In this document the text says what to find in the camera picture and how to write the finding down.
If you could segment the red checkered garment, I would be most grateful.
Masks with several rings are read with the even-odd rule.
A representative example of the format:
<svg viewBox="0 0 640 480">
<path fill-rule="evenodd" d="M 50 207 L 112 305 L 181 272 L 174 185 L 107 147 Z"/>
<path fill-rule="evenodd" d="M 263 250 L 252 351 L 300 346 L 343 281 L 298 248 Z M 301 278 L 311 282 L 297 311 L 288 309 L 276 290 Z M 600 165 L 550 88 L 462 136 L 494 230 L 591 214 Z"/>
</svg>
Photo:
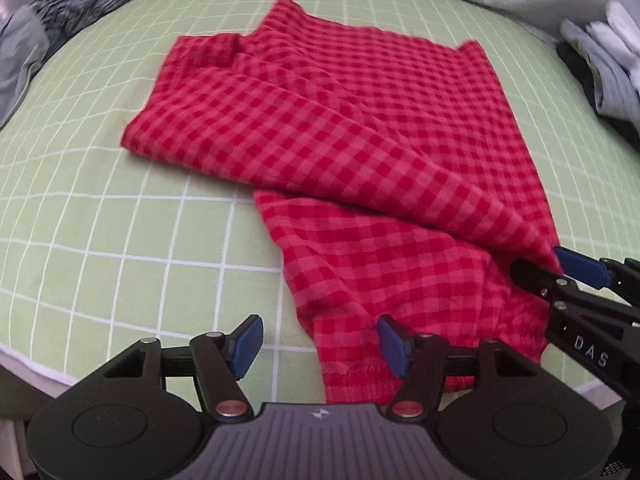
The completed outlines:
<svg viewBox="0 0 640 480">
<path fill-rule="evenodd" d="M 538 361 L 548 310 L 513 260 L 559 266 L 552 214 L 483 48 L 278 0 L 248 35 L 182 36 L 122 146 L 249 185 L 326 400 L 390 402 L 383 314 Z"/>
</svg>

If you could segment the grey folded garment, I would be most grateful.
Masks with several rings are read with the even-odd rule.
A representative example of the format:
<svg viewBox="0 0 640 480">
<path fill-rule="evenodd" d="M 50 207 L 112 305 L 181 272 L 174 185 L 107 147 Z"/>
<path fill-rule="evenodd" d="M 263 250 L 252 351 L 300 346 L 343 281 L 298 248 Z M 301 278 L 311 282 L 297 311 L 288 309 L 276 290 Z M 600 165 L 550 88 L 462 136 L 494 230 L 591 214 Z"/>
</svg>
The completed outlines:
<svg viewBox="0 0 640 480">
<path fill-rule="evenodd" d="M 590 96 L 598 115 L 628 122 L 639 129 L 639 93 L 626 70 L 572 21 L 562 21 L 560 33 L 588 67 L 592 82 Z"/>
</svg>

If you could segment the white folded garment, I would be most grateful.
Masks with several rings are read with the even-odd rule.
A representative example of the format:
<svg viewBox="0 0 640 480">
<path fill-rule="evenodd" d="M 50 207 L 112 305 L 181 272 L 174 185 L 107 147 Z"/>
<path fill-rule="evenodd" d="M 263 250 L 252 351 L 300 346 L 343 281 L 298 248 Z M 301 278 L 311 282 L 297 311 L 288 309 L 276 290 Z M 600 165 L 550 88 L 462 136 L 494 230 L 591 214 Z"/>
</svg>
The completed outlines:
<svg viewBox="0 0 640 480">
<path fill-rule="evenodd" d="M 639 91 L 640 30 L 636 21 L 617 0 L 605 5 L 605 22 L 589 23 L 589 36 L 626 70 L 632 86 Z"/>
</svg>

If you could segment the grey plaid shirt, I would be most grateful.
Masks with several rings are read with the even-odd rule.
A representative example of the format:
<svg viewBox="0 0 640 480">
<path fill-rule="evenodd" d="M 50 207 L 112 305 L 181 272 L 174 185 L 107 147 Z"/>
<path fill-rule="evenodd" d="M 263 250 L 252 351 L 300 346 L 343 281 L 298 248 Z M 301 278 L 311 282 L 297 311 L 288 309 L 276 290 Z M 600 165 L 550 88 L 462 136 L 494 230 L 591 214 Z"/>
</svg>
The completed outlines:
<svg viewBox="0 0 640 480">
<path fill-rule="evenodd" d="M 51 46 L 66 41 L 131 0 L 34 0 L 30 7 L 43 24 Z"/>
</svg>

